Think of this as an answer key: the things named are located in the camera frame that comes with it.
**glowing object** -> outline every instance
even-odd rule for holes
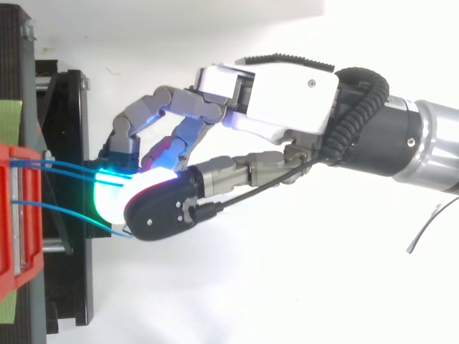
[[[163,183],[176,178],[175,172],[162,167],[150,171],[132,175],[132,179],[126,180],[118,176],[109,176],[97,173],[95,178],[99,181],[109,181],[123,184],[123,186],[111,186],[101,183],[94,185],[94,204],[99,215],[111,224],[124,224],[124,208],[136,194],[150,186]]]

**red crate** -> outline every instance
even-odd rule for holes
[[[24,258],[27,267],[14,276],[13,229],[11,226],[11,176],[9,161],[40,159],[34,150],[0,145],[0,301],[12,290],[21,287],[43,269],[42,210],[37,206],[23,206]],[[22,199],[42,201],[40,170],[22,168]]]

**white background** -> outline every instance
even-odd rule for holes
[[[37,20],[37,57],[91,79],[91,158],[130,102],[162,84],[193,84],[198,67],[252,54],[367,67],[393,95],[459,108],[456,1],[21,3]],[[171,116],[145,133],[144,150],[178,122]],[[269,149],[215,128],[192,163]],[[61,321],[48,340],[459,343],[459,205],[435,220],[413,255],[405,252],[449,199],[317,166],[173,238],[95,240],[95,318],[84,328]]]

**screw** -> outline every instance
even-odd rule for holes
[[[37,40],[35,38],[34,25],[35,25],[35,21],[32,19],[28,19],[22,24],[22,27],[21,27],[23,38],[28,39],[31,42]]]
[[[49,160],[49,161],[56,161],[56,158],[54,156],[52,156],[51,154],[51,151],[50,150],[45,150],[43,152],[43,159],[44,160]],[[52,163],[47,163],[44,165],[45,167],[52,167]]]
[[[83,91],[91,90],[91,81],[88,78],[86,77],[81,78],[81,89]]]

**coiled black cable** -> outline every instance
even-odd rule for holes
[[[328,165],[339,163],[349,146],[359,137],[368,121],[389,97],[389,84],[378,73],[364,68],[346,68],[336,73],[339,81],[348,85],[366,85],[365,96],[338,119],[326,138],[322,154]]]

